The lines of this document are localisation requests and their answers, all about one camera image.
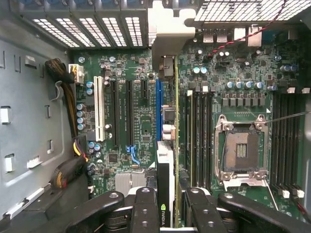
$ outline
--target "electrolytic capacitor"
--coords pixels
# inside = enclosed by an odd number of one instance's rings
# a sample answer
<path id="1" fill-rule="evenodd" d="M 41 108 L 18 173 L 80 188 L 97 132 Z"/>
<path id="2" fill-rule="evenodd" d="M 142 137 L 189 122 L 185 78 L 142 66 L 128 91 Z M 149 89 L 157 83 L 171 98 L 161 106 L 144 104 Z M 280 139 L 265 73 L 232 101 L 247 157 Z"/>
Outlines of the electrolytic capacitor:
<path id="1" fill-rule="evenodd" d="M 268 86 L 268 87 L 267 87 L 267 90 L 268 90 L 268 91 L 276 91 L 276 90 L 277 90 L 277 87 L 276 87 L 275 85 Z"/>
<path id="2" fill-rule="evenodd" d="M 260 50 L 256 50 L 256 52 L 252 53 L 252 58 L 258 57 L 262 54 Z"/>
<path id="3" fill-rule="evenodd" d="M 262 82 L 255 83 L 254 88 L 255 88 L 256 90 L 261 90 L 261 89 L 263 89 L 263 83 L 262 83 Z"/>
<path id="4" fill-rule="evenodd" d="M 80 130 L 80 131 L 83 130 L 85 127 L 86 127 L 85 124 L 78 124 L 77 125 L 77 129 Z"/>
<path id="5" fill-rule="evenodd" d="M 245 88 L 246 90 L 251 89 L 252 86 L 253 86 L 253 82 L 251 82 L 251 81 L 248 81 L 248 82 L 246 82 L 246 83 L 244 84 L 244 88 Z"/>
<path id="6" fill-rule="evenodd" d="M 102 148 L 101 144 L 96 144 L 96 145 L 94 146 L 94 150 L 96 150 L 96 151 L 100 151 L 101 148 Z"/>
<path id="7" fill-rule="evenodd" d="M 77 117 L 84 117 L 85 116 L 85 111 L 78 111 L 77 112 Z"/>
<path id="8" fill-rule="evenodd" d="M 104 85 L 105 85 L 106 87 L 110 87 L 110 82 L 104 81 Z"/>
<path id="9" fill-rule="evenodd" d="M 112 125 L 110 125 L 110 124 L 105 124 L 105 129 L 106 130 L 109 130 L 109 129 L 111 129 L 112 128 Z"/>
<path id="10" fill-rule="evenodd" d="M 78 122 L 78 124 L 83 124 L 84 122 L 85 122 L 85 118 L 84 117 L 79 117 L 78 119 L 77 119 L 77 122 Z"/>
<path id="11" fill-rule="evenodd" d="M 198 50 L 195 55 L 196 56 L 202 56 L 203 55 L 203 50 Z"/>
<path id="12" fill-rule="evenodd" d="M 100 152 L 96 152 L 96 153 L 95 153 L 95 157 L 96 157 L 96 158 L 100 158 L 101 156 L 102 156 L 102 153 L 100 153 Z"/>
<path id="13" fill-rule="evenodd" d="M 243 83 L 242 82 L 236 82 L 235 83 L 235 89 L 237 89 L 237 90 L 241 90 L 242 89 L 242 86 L 243 86 Z"/>
<path id="14" fill-rule="evenodd" d="M 88 89 L 86 90 L 86 93 L 87 93 L 89 96 L 93 95 L 93 89 L 88 88 Z"/>
<path id="15" fill-rule="evenodd" d="M 216 56 L 216 58 L 219 60 L 219 59 L 223 59 L 225 56 L 225 53 L 224 52 L 219 52 Z"/>
<path id="16" fill-rule="evenodd" d="M 200 68 L 199 67 L 195 67 L 192 69 L 193 74 L 199 74 L 200 73 Z"/>
<path id="17" fill-rule="evenodd" d="M 274 56 L 274 60 L 275 60 L 276 62 L 279 62 L 279 61 L 282 60 L 282 57 L 281 57 L 280 55 L 276 55 L 276 56 Z"/>
<path id="18" fill-rule="evenodd" d="M 95 147 L 95 143 L 94 142 L 89 142 L 88 143 L 88 147 L 93 149 Z"/>
<path id="19" fill-rule="evenodd" d="M 202 68 L 200 69 L 200 73 L 201 73 L 202 75 L 206 75 L 206 74 L 207 74 L 207 69 L 206 69 L 205 67 L 202 67 Z"/>
<path id="20" fill-rule="evenodd" d="M 94 83 L 93 82 L 87 82 L 86 83 L 86 87 L 87 88 L 92 88 L 94 86 Z"/>
<path id="21" fill-rule="evenodd" d="M 280 67 L 280 70 L 281 70 L 282 72 L 289 72 L 289 71 L 291 71 L 291 66 L 289 66 L 289 65 L 281 66 L 281 67 Z"/>
<path id="22" fill-rule="evenodd" d="M 298 70 L 298 66 L 291 65 L 291 72 L 296 72 Z"/>
<path id="23" fill-rule="evenodd" d="M 86 106 L 84 104 L 82 104 L 82 103 L 77 104 L 77 110 L 79 110 L 79 111 L 85 109 L 85 107 Z"/>
<path id="24" fill-rule="evenodd" d="M 227 90 L 231 90 L 234 87 L 234 83 L 233 82 L 227 82 L 227 84 L 225 85 L 225 88 Z"/>
<path id="25" fill-rule="evenodd" d="M 114 63 L 116 61 L 116 58 L 114 56 L 109 57 L 109 61 L 111 63 Z"/>

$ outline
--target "green circuit board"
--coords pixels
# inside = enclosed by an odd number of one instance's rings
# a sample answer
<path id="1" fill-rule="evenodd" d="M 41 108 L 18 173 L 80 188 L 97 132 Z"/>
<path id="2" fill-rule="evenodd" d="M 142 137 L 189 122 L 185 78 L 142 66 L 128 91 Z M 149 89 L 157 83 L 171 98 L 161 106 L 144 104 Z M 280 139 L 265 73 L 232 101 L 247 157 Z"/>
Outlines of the green circuit board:
<path id="1" fill-rule="evenodd" d="M 263 43 L 260 47 L 261 54 L 254 56 L 256 50 L 248 48 L 245 43 L 226 49 L 229 56 L 225 60 L 220 60 L 216 55 L 205 60 L 204 55 L 208 54 L 215 46 L 211 44 L 203 44 L 200 40 L 197 42 L 190 41 L 187 43 L 178 56 L 179 70 L 179 165 L 181 170 L 186 170 L 192 174 L 191 157 L 189 152 L 189 118 L 190 99 L 187 96 L 188 91 L 195 93 L 196 88 L 202 90 L 202 86 L 206 85 L 211 90 L 209 93 L 211 106 L 209 109 L 210 118 L 205 118 L 206 112 L 197 112 L 198 120 L 203 117 L 210 121 L 209 128 L 211 144 L 210 144 L 210 179 L 209 183 L 192 182 L 194 186 L 202 186 L 210 189 L 216 197 L 219 193 L 224 192 L 224 187 L 219 184 L 214 171 L 215 152 L 218 148 L 218 156 L 224 147 L 225 136 L 221 134 L 219 141 L 215 142 L 215 127 L 220 115 L 225 115 L 230 121 L 254 121 L 259 115 L 264 116 L 266 120 L 274 117 L 274 95 L 268 90 L 268 86 L 277 86 L 279 90 L 286 92 L 289 86 L 301 88 L 304 86 L 305 76 L 304 70 L 299 67 L 302 63 L 304 54 L 304 44 L 301 41 L 290 41 L 288 43 L 276 46 L 275 43 Z M 202 50 L 202 55 L 197 55 L 198 50 Z M 281 56 L 281 60 L 277 61 L 276 56 Z M 80 64 L 79 57 L 84 57 L 85 62 Z M 109 58 L 114 57 L 115 61 L 110 62 Z M 249 61 L 249 66 L 244 66 L 243 62 L 237 61 L 243 58 Z M 133 83 L 133 116 L 134 116 L 134 143 L 136 145 L 136 157 L 140 161 L 141 168 L 148 168 L 156 161 L 156 80 L 157 74 L 153 73 L 151 51 L 150 50 L 101 50 L 101 51 L 77 51 L 74 53 L 74 62 L 83 65 L 85 73 L 85 84 L 93 81 L 94 76 L 101 76 L 101 63 L 109 65 L 109 76 L 112 81 L 117 81 L 119 86 L 119 110 L 120 110 L 120 146 L 113 145 L 113 137 L 111 132 L 106 132 L 106 140 L 101 142 L 101 154 L 98 157 L 91 156 L 90 162 L 97 167 L 96 174 L 92 176 L 95 185 L 95 196 L 104 193 L 107 190 L 115 189 L 114 177 L 117 173 L 132 172 L 137 166 L 131 159 L 131 155 L 127 152 L 128 146 L 126 130 L 127 130 L 127 102 L 126 102 L 126 81 Z M 297 65 L 297 72 L 282 72 L 281 66 Z M 194 74 L 194 68 L 207 69 L 206 74 Z M 147 83 L 148 98 L 142 98 L 142 82 Z M 228 89 L 228 82 L 252 82 L 262 83 L 263 87 L 255 89 L 254 86 L 246 90 L 242 87 L 240 90 L 235 88 Z M 77 103 L 86 103 L 87 94 L 86 86 L 77 86 L 76 99 Z M 111 124 L 113 122 L 113 109 L 111 102 L 111 89 L 105 89 L 105 122 Z M 164 104 L 173 105 L 174 103 L 174 83 L 164 83 Z M 299 135 L 298 161 L 302 156 L 302 130 L 303 117 L 300 119 L 297 129 Z M 94 108 L 86 104 L 86 128 L 79 131 L 80 135 L 85 135 L 89 131 L 94 130 Z M 263 146 L 264 137 L 268 137 L 268 144 Z M 267 180 L 270 180 L 271 168 L 271 150 L 273 130 L 272 124 L 268 125 L 268 134 L 258 135 L 258 164 L 262 165 L 266 162 Z M 301 163 L 298 162 L 297 170 L 300 170 Z M 301 184 L 301 176 L 297 177 L 297 183 Z M 233 187 L 230 191 L 238 192 L 251 199 L 259 201 L 273 208 L 271 196 L 267 187 Z M 284 199 L 275 195 L 275 199 L 279 210 L 290 216 L 299 218 L 299 212 L 289 199 Z"/>

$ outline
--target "motherboard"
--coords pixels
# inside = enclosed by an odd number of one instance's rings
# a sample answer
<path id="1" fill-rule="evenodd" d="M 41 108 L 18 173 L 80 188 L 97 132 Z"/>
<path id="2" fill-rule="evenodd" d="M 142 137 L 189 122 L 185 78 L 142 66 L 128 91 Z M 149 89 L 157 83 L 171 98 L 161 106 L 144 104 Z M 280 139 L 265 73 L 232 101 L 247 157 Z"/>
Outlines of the motherboard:
<path id="1" fill-rule="evenodd" d="M 196 34 L 176 59 L 177 91 L 175 80 L 160 82 L 153 72 L 150 50 L 74 52 L 84 73 L 77 120 L 94 196 L 145 186 L 156 142 L 177 135 L 179 170 L 192 186 L 215 197 L 238 192 L 271 208 L 273 195 L 279 211 L 299 218 L 282 191 L 302 185 L 304 117 L 274 119 L 304 111 L 307 45 L 267 34 L 260 47 L 239 42 L 212 54 L 218 45 Z"/>

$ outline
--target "white connector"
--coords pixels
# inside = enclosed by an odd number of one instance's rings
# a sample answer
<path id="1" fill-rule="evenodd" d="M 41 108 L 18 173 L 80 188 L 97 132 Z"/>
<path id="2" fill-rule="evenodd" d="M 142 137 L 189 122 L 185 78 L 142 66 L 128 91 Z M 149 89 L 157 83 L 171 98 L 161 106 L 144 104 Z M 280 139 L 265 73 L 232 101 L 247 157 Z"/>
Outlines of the white connector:
<path id="1" fill-rule="evenodd" d="M 94 99 L 95 99 L 95 137 L 96 141 L 105 140 L 105 111 L 104 111 L 104 78 L 94 76 Z"/>

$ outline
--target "screw hole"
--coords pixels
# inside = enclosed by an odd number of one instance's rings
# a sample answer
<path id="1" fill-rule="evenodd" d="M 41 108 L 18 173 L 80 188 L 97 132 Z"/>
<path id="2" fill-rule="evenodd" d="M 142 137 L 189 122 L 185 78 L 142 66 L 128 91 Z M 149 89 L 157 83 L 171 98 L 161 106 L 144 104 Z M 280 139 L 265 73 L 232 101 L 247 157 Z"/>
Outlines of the screw hole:
<path id="1" fill-rule="evenodd" d="M 215 226 L 215 223 L 212 222 L 212 221 L 210 221 L 210 222 L 208 222 L 208 226 L 209 226 L 209 227 L 214 227 L 214 226 Z"/>

